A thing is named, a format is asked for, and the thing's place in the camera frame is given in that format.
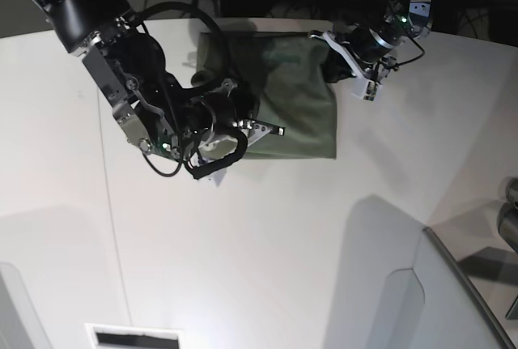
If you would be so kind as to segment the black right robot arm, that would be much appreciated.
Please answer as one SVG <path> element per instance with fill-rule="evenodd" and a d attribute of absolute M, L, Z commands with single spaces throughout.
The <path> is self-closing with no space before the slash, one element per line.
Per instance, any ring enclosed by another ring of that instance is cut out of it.
<path fill-rule="evenodd" d="M 267 134 L 285 130 L 257 119 L 257 97 L 238 77 L 227 38 L 205 12 L 183 2 L 135 11 L 127 0 L 32 0 L 57 38 L 84 66 L 108 101 L 127 141 L 145 160 L 171 160 L 202 179 L 241 160 Z M 164 11 L 185 11 L 210 31 L 215 72 L 185 88 L 166 69 L 159 42 L 145 22 Z"/>

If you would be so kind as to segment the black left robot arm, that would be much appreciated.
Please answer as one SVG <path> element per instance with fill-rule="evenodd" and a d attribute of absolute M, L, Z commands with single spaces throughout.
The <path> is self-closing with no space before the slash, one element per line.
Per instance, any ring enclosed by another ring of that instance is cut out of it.
<path fill-rule="evenodd" d="M 418 40 L 432 23 L 431 0 L 316 0 L 333 22 L 333 37 L 368 78 L 378 80 L 413 63 L 398 61 L 396 49 Z"/>

